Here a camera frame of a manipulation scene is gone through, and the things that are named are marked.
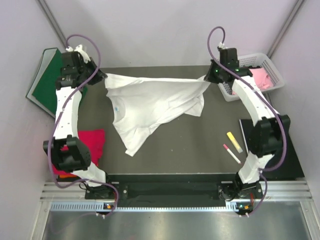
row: dark gray tabletop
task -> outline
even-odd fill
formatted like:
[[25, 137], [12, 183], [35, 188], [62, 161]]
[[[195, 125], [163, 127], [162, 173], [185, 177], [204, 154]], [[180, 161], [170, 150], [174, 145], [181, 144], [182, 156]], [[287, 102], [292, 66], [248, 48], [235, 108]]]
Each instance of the dark gray tabletop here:
[[[209, 66], [104, 68], [106, 73], [149, 78], [199, 78]], [[79, 108], [78, 129], [105, 130], [99, 167], [109, 174], [235, 173], [240, 165], [224, 149], [227, 144], [244, 162], [226, 133], [245, 151], [239, 119], [250, 118], [240, 100], [226, 102], [217, 85], [205, 91], [201, 117], [183, 114], [161, 125], [131, 157], [112, 125], [114, 113], [104, 82], [89, 86]]]

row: white wall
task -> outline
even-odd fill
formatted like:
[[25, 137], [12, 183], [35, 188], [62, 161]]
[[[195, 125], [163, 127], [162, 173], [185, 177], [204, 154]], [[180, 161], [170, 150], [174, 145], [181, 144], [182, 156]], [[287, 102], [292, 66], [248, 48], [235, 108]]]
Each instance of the white wall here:
[[27, 239], [45, 176], [53, 118], [25, 95], [45, 48], [61, 47], [35, 0], [0, 8], [0, 239]]
[[271, 95], [291, 118], [290, 135], [320, 211], [320, 1], [307, 0], [272, 61], [286, 81]]
[[[46, 1], [66, 36], [80, 33], [97, 43], [102, 67], [209, 65], [207, 37], [219, 25], [226, 29], [226, 44], [238, 48], [240, 55], [266, 53], [294, 4], [292, 0]], [[221, 32], [212, 36], [215, 54], [221, 39]]]

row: pink marker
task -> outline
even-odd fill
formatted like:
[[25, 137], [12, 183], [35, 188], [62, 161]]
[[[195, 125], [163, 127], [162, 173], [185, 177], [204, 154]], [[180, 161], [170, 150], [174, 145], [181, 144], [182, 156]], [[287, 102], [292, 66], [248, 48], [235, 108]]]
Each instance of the pink marker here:
[[236, 157], [236, 155], [234, 155], [234, 153], [227, 147], [227, 145], [223, 144], [223, 147], [233, 157], [233, 159], [236, 160], [238, 164], [242, 164], [241, 161]]

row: pink cloth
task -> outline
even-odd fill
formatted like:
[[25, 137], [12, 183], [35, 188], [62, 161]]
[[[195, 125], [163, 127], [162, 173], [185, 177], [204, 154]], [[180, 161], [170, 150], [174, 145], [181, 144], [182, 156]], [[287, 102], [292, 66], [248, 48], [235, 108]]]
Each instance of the pink cloth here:
[[268, 89], [274, 86], [270, 76], [268, 75], [268, 73], [264, 68], [253, 68], [253, 69], [250, 69], [250, 71], [253, 75], [255, 84], [260, 90]]

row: yellow marker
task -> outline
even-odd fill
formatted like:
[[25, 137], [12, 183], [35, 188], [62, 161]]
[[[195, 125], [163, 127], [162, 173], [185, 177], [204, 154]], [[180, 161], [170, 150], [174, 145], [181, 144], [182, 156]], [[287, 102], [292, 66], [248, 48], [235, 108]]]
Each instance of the yellow marker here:
[[242, 153], [243, 150], [240, 147], [239, 143], [237, 142], [237, 140], [235, 139], [235, 137], [233, 136], [233, 134], [231, 132], [228, 132], [226, 134], [228, 136], [228, 138], [230, 139], [230, 141], [232, 142], [233, 146], [235, 147], [235, 149], [238, 151], [238, 153]]

